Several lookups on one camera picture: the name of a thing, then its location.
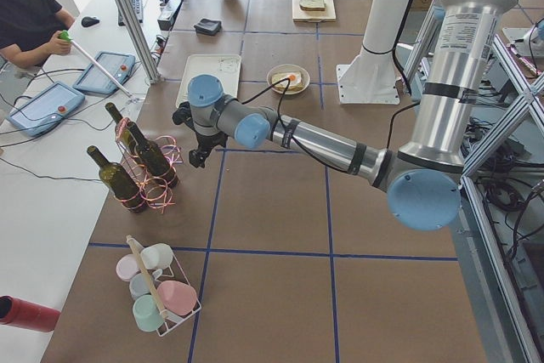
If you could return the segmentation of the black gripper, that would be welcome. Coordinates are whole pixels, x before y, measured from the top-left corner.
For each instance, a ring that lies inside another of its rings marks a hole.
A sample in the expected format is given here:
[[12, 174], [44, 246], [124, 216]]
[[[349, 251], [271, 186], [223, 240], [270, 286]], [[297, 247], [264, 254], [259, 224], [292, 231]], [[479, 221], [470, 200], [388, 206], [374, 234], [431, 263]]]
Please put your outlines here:
[[205, 167], [206, 159], [216, 146], [226, 147], [227, 135], [225, 133], [213, 131], [211, 135], [204, 135], [196, 130], [189, 102], [182, 102], [173, 113], [172, 119], [174, 124], [184, 124], [195, 133], [198, 147], [189, 152], [189, 161], [193, 167]]

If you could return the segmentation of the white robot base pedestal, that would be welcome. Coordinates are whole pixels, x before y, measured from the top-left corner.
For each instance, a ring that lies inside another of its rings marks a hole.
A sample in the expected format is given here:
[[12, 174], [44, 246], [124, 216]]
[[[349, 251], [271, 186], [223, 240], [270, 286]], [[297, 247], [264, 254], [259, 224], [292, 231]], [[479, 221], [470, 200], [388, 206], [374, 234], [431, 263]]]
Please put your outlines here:
[[337, 66], [339, 101], [349, 104], [400, 102], [393, 51], [410, 0], [372, 0], [360, 53]]

